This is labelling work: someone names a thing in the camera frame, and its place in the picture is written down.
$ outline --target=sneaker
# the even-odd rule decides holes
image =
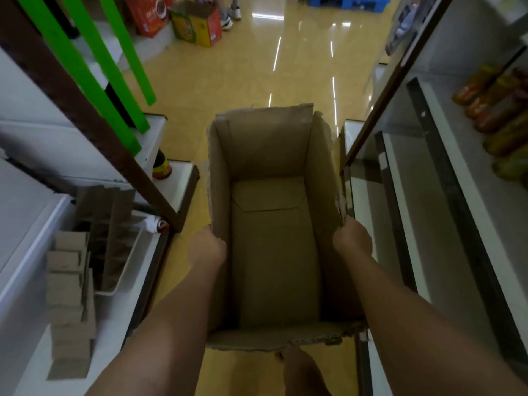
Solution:
[[[226,20],[220,19],[220,25],[222,26],[223,31],[228,31],[233,26],[233,21],[228,16],[228,19]]]
[[[228,9],[228,14],[231,18],[234,20],[241,20],[242,19],[242,13],[240,12],[240,7],[230,7]]]

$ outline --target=person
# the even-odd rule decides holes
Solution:
[[[528,394],[504,361],[384,272],[371,257],[372,239],[358,221],[348,217],[333,244],[357,288],[393,394]],[[192,237],[188,275],[154,306],[88,396],[194,394],[211,294],[226,255],[226,244],[209,227]],[[286,396],[329,395],[307,353],[290,346],[281,355]]]
[[[233,26],[234,20],[241,20],[242,19],[242,12],[240,11],[240,7],[238,5],[238,0],[232,0],[232,3],[230,6],[226,6],[226,3],[224,0],[214,0],[216,6],[218,7],[218,10],[220,11],[220,25],[222,26],[223,31],[228,31]]]

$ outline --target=green strip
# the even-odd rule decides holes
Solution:
[[[141,150],[139,142],[90,72],[83,57],[51,15],[46,4],[42,0],[18,0],[18,2],[33,20],[57,59],[76,81],[86,98],[112,126],[123,145],[133,155],[136,155]]]
[[[154,90],[152,90],[149,79],[143,70],[143,66],[141,65],[141,61],[136,54],[136,49],[134,48],[132,39],[130,38],[128,30],[121,19],[121,15],[119,14],[114,0],[99,0],[99,2],[101,3],[102,9],[105,12],[104,14],[108,19],[108,23],[110,26],[112,26],[117,39],[119,39],[123,53],[127,57],[130,69],[136,77],[137,83],[139,84],[139,87],[145,96],[145,100],[147,100],[147,104],[151,106],[156,102],[156,95],[154,94]]]
[[[62,0],[62,2],[70,12],[77,29],[79,29],[84,40],[86,40],[86,43],[90,46],[94,57],[101,66],[102,72],[112,84],[117,96],[119,96],[123,106],[125,106],[125,109],[130,114],[137,130],[139,130],[140,133],[147,132],[150,128],[149,123],[139,108],[134,96],[130,92],[130,89],[123,79],[123,75],[112,59],[112,56],[101,38],[101,34],[97,30],[94,21],[92,21],[90,15],[85,10],[83,3],[81,0]]]

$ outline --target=blue pallet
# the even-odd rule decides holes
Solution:
[[[342,0],[342,9],[360,9],[372,12],[383,12],[391,0]],[[321,0],[309,0],[308,5],[320,7]]]

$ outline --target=store aisle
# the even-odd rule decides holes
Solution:
[[[145,64],[158,99],[152,107],[126,73],[143,110],[168,117],[161,145],[165,154],[193,161],[202,173],[183,232],[170,247],[155,302],[186,275],[188,238],[210,223],[205,130],[215,113],[313,102],[334,129],[345,118],[364,120],[370,94],[363,87],[398,2],[392,0],[383,14],[375,14],[291,0],[240,0],[242,21],[212,48],[177,40]],[[353,340],[307,351],[334,396],[358,393]],[[273,354],[208,350],[197,394],[280,395],[281,370]]]

